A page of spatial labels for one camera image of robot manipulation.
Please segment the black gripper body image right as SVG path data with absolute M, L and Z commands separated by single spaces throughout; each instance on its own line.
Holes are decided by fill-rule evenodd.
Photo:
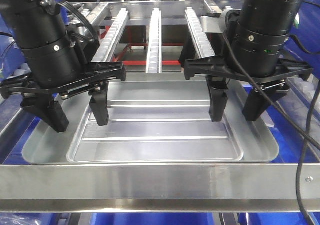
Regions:
M 277 62 L 275 72 L 267 77 L 253 77 L 252 79 L 259 85 L 278 85 L 287 78 L 299 76 L 307 80 L 313 68 L 304 61 L 288 60 L 280 58 Z M 196 60 L 187 60 L 184 65 L 184 76 L 190 80 L 195 75 L 204 75 L 215 78 L 231 79 L 236 81 L 249 82 L 250 80 L 243 74 L 236 72 L 227 66 L 222 56 L 212 56 Z

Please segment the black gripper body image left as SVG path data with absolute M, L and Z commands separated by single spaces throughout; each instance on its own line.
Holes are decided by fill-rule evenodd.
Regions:
M 65 94 L 70 90 L 71 97 L 90 91 L 100 86 L 100 83 L 110 79 L 126 80 L 126 68 L 122 62 L 91 62 L 87 65 L 85 72 L 73 82 L 52 88 L 41 88 L 33 74 L 27 73 L 14 78 L 6 79 L 0 83 L 0 94 L 4 99 L 11 95 L 21 94 Z

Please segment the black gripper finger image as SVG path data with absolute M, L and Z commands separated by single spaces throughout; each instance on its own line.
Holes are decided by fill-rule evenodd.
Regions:
M 23 94 L 20 106 L 25 112 L 40 118 L 57 133 L 65 132 L 68 128 L 68 118 L 60 103 L 55 101 L 52 95 Z
M 207 76 L 206 83 L 210 98 L 209 116 L 213 122 L 220 122 L 228 102 L 226 80 Z
M 285 97 L 289 90 L 290 86 L 285 84 L 284 86 L 268 88 L 264 92 L 275 103 Z M 271 104 L 258 91 L 252 89 L 248 95 L 242 113 L 247 121 L 254 122 L 270 105 Z
M 107 107 L 109 83 L 109 81 L 103 81 L 103 83 L 99 84 L 99 90 L 95 88 L 88 93 L 91 96 L 89 106 L 99 126 L 107 126 L 109 122 Z

